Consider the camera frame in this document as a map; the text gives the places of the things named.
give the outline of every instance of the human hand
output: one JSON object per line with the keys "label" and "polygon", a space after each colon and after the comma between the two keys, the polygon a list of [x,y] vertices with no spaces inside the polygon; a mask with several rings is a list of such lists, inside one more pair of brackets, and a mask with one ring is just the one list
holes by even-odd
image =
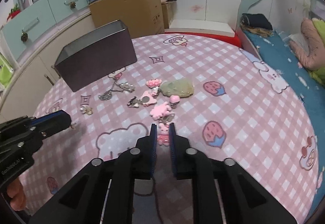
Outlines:
{"label": "human hand", "polygon": [[10,206],[15,211],[24,210],[26,207],[26,196],[19,178],[11,182],[7,187],[7,194],[11,198]]}

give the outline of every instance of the teal drawer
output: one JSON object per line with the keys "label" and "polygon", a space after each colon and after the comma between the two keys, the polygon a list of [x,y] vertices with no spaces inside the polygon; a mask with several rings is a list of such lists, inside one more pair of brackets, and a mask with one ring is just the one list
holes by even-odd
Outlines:
{"label": "teal drawer", "polygon": [[[56,23],[65,19],[77,10],[88,6],[87,0],[48,0]],[[75,2],[75,8],[70,7],[70,3]]]}
{"label": "teal drawer", "polygon": [[[39,36],[55,25],[48,0],[39,0],[9,21],[3,28],[4,38],[17,60],[22,52],[33,44]],[[28,34],[26,42],[22,42],[22,30]]]}

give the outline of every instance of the silver screw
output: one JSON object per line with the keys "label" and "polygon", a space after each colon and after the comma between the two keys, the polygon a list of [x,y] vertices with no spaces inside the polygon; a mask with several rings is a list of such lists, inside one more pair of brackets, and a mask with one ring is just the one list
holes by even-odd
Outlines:
{"label": "silver screw", "polygon": [[231,158],[226,158],[225,160],[224,160],[224,163],[226,164],[226,165],[228,165],[228,166],[233,166],[233,165],[235,165],[235,161],[233,160],[233,159],[231,159]]}
{"label": "silver screw", "polygon": [[198,152],[198,150],[194,149],[194,148],[188,148],[186,149],[186,153],[189,155],[194,155]]}
{"label": "silver screw", "polygon": [[91,161],[91,164],[92,164],[93,166],[98,166],[98,165],[101,164],[101,159],[99,159],[99,158],[95,158],[95,159],[93,159],[93,160]]}
{"label": "silver screw", "polygon": [[130,153],[133,154],[133,155],[137,155],[137,154],[140,153],[140,149],[138,149],[138,148],[132,148],[132,149],[130,150]]}

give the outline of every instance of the blue bed sheet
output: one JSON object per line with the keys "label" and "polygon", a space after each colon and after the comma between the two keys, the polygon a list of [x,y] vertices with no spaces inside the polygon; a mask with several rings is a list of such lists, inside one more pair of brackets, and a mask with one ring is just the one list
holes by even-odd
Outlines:
{"label": "blue bed sheet", "polygon": [[[313,80],[304,68],[299,68],[298,59],[290,47],[274,32],[273,36],[262,38],[244,31],[259,51],[262,59],[276,70],[302,98],[306,111],[317,136],[319,176],[322,177],[325,165],[325,89]],[[308,215],[313,213],[325,195],[325,184],[317,189]]]}

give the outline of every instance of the round table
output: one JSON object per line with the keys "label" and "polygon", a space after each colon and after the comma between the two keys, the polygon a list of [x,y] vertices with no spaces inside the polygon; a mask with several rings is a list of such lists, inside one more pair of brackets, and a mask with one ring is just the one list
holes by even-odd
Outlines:
{"label": "round table", "polygon": [[[111,78],[77,92],[60,79],[37,107],[36,117],[65,110],[75,130],[44,140],[33,156],[35,164],[21,175],[29,210],[39,209],[94,157],[117,158],[148,134],[155,122],[149,115],[153,106],[127,107],[133,96],[148,90],[146,81],[189,78],[194,94],[173,109],[178,135],[210,158],[234,158],[302,223],[316,190],[317,138],[303,104],[284,79],[246,51],[211,38],[163,34],[137,38],[133,44],[138,61],[119,80],[135,86],[132,94],[116,92],[100,101],[98,95],[111,87]],[[168,98],[160,94],[157,100],[161,104]],[[92,107],[93,114],[82,114],[81,105]],[[168,147],[157,147],[154,176],[164,222],[193,223],[191,182],[173,178]]]}

